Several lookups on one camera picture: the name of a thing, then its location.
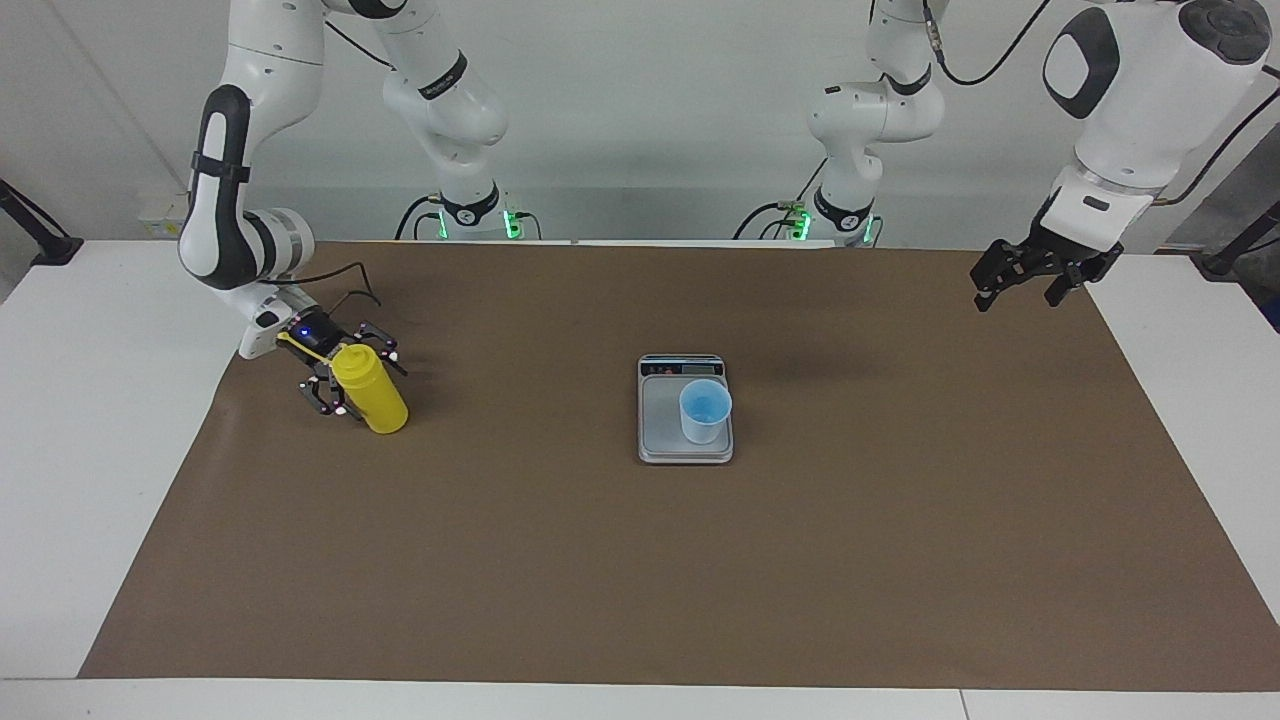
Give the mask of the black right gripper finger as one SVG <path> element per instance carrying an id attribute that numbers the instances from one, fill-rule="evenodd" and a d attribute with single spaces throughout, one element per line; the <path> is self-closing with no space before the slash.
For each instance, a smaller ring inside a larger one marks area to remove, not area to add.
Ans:
<path id="1" fill-rule="evenodd" d="M 360 410 L 349 401 L 346 389 L 326 372 L 315 372 L 298 383 L 298 392 L 323 416 L 360 419 Z"/>
<path id="2" fill-rule="evenodd" d="M 408 372 L 399 363 L 398 341 L 374 323 L 358 323 L 355 333 L 348 333 L 346 338 L 369 346 L 385 366 L 401 375 L 408 375 Z"/>

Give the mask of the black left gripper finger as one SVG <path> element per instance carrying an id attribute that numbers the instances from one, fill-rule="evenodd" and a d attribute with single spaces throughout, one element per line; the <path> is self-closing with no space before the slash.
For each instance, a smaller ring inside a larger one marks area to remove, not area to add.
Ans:
<path id="1" fill-rule="evenodd" d="M 1044 291 L 1044 301 L 1051 307 L 1059 307 L 1074 290 L 1094 281 L 1098 265 L 1098 263 L 1061 263 Z"/>
<path id="2" fill-rule="evenodd" d="M 1037 255 L 1032 249 L 995 240 L 970 269 L 978 311 L 987 313 L 1005 290 L 1033 277 L 1036 268 Z"/>

